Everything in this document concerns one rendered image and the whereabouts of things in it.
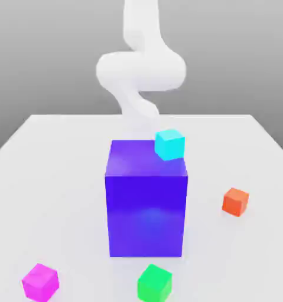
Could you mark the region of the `small cyan cube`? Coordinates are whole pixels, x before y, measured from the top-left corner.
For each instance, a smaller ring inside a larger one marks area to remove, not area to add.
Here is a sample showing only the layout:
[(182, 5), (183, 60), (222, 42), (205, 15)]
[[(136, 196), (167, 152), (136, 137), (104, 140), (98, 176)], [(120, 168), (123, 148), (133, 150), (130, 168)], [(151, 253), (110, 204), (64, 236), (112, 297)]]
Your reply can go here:
[(186, 138), (176, 129), (155, 134), (155, 152), (164, 161), (184, 157)]

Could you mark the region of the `small orange cube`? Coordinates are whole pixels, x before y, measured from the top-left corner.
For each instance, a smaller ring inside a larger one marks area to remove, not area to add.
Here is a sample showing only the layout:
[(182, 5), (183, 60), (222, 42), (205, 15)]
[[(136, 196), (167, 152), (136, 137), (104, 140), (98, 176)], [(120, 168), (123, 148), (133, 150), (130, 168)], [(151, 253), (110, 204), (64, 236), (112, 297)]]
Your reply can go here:
[(222, 210), (240, 217), (246, 210), (248, 200), (248, 193), (236, 188), (230, 188), (223, 197)]

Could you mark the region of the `small green cube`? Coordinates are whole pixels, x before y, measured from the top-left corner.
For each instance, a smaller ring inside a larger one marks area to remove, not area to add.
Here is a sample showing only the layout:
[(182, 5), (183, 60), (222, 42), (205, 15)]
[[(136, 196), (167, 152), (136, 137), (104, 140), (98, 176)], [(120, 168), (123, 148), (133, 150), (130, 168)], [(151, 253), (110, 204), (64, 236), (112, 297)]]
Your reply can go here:
[(165, 302), (172, 291), (173, 275), (150, 264), (137, 281), (137, 296), (144, 302)]

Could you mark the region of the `small magenta cube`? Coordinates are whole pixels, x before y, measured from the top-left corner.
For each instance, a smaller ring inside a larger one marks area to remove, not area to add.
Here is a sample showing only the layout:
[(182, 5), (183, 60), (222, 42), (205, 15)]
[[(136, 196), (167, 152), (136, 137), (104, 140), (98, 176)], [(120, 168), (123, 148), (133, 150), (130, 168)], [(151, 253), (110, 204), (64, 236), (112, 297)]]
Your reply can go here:
[(22, 285), (27, 298), (35, 302), (48, 302), (60, 284), (56, 270), (36, 264), (22, 279)]

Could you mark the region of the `large purple box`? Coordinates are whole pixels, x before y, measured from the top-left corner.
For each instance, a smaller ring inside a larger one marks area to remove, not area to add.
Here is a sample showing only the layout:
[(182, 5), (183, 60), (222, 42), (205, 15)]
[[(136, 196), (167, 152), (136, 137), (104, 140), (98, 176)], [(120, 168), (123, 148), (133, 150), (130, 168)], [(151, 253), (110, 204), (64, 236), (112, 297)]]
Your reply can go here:
[(152, 140), (113, 140), (105, 172), (111, 257), (180, 257), (188, 174)]

